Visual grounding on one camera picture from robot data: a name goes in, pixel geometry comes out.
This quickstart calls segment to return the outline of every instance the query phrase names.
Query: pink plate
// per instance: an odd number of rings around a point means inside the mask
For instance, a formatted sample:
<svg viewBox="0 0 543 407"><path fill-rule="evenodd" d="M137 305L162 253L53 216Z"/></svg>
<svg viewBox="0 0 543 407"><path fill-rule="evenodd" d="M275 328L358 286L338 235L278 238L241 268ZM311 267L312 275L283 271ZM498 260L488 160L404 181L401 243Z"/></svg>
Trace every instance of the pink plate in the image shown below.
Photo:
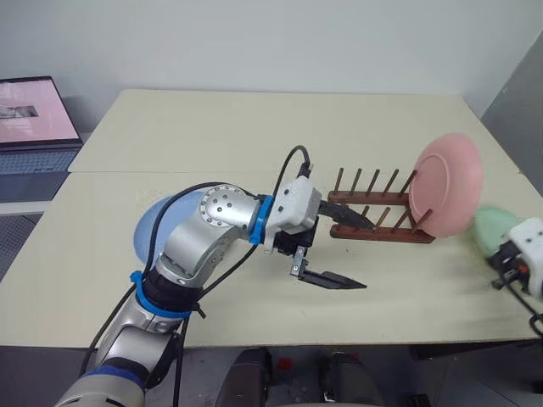
<svg viewBox="0 0 543 407"><path fill-rule="evenodd" d="M469 226L479 206L483 166L477 146L460 133L445 134L431 142L415 164L409 206L419 220L433 213L421 229L434 237L456 235Z"/></svg>

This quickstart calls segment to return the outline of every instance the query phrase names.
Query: laptop keyboard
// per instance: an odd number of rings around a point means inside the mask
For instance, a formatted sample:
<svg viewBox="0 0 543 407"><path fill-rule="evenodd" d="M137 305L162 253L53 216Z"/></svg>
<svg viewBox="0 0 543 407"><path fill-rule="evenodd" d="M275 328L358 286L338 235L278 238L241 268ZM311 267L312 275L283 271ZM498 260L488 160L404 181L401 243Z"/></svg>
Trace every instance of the laptop keyboard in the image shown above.
<svg viewBox="0 0 543 407"><path fill-rule="evenodd" d="M63 172L68 169L76 154L74 150L0 154L0 176Z"/></svg>

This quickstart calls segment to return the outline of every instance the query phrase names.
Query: laptop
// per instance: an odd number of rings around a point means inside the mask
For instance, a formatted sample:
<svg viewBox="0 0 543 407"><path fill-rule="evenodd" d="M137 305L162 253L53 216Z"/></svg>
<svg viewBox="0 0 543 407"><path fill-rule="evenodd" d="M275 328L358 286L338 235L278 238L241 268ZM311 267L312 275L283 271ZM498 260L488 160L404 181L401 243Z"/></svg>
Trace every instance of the laptop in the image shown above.
<svg viewBox="0 0 543 407"><path fill-rule="evenodd" d="M0 80L0 203L51 200L82 145L51 76Z"/></svg>

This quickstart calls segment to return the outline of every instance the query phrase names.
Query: pink screen display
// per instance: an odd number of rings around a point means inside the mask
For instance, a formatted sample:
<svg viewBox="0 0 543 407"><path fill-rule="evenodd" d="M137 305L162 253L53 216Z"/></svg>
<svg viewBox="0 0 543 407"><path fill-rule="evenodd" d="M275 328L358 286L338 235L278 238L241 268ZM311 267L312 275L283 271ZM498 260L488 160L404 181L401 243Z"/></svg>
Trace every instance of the pink screen display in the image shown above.
<svg viewBox="0 0 543 407"><path fill-rule="evenodd" d="M77 138L50 80L0 82L0 142Z"/></svg>

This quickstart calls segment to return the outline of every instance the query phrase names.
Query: laptop screen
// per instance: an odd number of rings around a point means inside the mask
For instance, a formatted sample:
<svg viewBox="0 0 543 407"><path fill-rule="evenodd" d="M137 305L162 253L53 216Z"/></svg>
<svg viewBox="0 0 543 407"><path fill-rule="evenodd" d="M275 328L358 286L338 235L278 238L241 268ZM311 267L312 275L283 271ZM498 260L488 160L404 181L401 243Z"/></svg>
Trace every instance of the laptop screen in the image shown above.
<svg viewBox="0 0 543 407"><path fill-rule="evenodd" d="M81 143L53 79L0 81L0 146Z"/></svg>

